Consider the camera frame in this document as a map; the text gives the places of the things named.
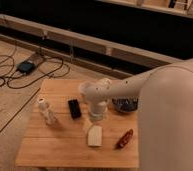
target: white bottle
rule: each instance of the white bottle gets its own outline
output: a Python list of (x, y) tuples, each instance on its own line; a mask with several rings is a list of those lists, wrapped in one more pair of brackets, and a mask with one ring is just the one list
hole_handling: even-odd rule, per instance
[(38, 99), (38, 108), (40, 113), (45, 118), (45, 122), (47, 125), (53, 125), (56, 122), (56, 118), (54, 117), (54, 112), (49, 108), (49, 103), (44, 99)]

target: white block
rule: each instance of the white block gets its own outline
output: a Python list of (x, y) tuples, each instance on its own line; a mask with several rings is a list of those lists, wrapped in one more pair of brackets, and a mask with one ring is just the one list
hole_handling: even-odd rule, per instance
[(88, 132), (88, 146), (102, 146), (102, 127), (92, 126)]

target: wooden table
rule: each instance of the wooden table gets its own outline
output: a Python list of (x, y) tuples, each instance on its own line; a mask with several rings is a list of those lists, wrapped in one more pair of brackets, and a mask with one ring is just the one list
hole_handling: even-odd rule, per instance
[[(103, 128), (102, 147), (87, 146), (83, 131), (88, 117), (87, 105), (77, 90), (82, 81), (44, 80), (38, 98), (45, 98), (50, 103), (58, 123), (47, 126), (35, 103), (16, 159), (17, 166), (138, 168), (136, 112), (121, 115), (109, 107), (106, 118), (98, 122)], [(82, 117), (73, 120), (67, 101), (75, 98), (79, 100)], [(133, 140), (121, 150), (114, 149), (119, 138), (131, 128), (134, 129)]]

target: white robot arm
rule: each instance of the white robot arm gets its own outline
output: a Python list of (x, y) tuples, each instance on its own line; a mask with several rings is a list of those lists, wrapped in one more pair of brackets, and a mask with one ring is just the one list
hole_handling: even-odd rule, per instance
[(94, 116), (107, 99), (139, 98), (140, 171), (193, 171), (193, 59), (80, 92)]

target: metal bowl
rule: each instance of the metal bowl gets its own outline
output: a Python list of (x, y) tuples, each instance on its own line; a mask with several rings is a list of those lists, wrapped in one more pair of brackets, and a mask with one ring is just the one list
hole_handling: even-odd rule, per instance
[(121, 113), (129, 113), (137, 110), (138, 99), (112, 99), (114, 108)]

